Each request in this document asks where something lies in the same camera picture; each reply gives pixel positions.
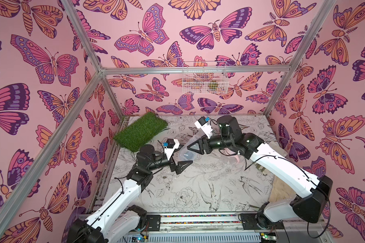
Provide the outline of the dark teal nipple collar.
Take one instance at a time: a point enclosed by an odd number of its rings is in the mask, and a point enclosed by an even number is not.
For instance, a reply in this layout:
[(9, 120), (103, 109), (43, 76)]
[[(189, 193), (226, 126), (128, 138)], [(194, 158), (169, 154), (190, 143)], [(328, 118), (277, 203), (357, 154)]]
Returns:
[(186, 160), (192, 160), (194, 155), (191, 152), (187, 152), (184, 154), (184, 157), (186, 158)]

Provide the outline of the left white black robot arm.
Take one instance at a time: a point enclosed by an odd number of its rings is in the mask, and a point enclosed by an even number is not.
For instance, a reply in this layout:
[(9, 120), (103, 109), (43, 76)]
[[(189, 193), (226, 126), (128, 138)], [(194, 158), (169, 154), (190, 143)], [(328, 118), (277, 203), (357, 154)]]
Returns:
[(76, 219), (69, 228), (68, 243), (116, 243), (132, 230), (143, 231), (147, 211), (133, 205), (154, 178), (154, 173), (168, 167), (181, 174), (192, 161), (175, 162), (173, 153), (179, 146), (166, 146), (163, 152), (147, 144), (136, 154), (136, 162), (121, 182), (118, 191), (85, 220)]

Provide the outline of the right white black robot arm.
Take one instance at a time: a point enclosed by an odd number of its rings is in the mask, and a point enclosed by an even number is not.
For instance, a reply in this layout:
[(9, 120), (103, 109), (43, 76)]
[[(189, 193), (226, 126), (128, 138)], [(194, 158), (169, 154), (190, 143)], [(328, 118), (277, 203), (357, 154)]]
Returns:
[(253, 133), (243, 133), (235, 117), (224, 115), (217, 119), (220, 133), (215, 135), (210, 118), (201, 117), (195, 126), (204, 136), (187, 146), (200, 155), (216, 149), (229, 149), (253, 164), (263, 166), (286, 183), (295, 193), (294, 197), (275, 203), (264, 203), (255, 219), (261, 228), (281, 220), (300, 218), (308, 223), (317, 223), (329, 203), (333, 181), (327, 176), (318, 177), (288, 161), (270, 144)]

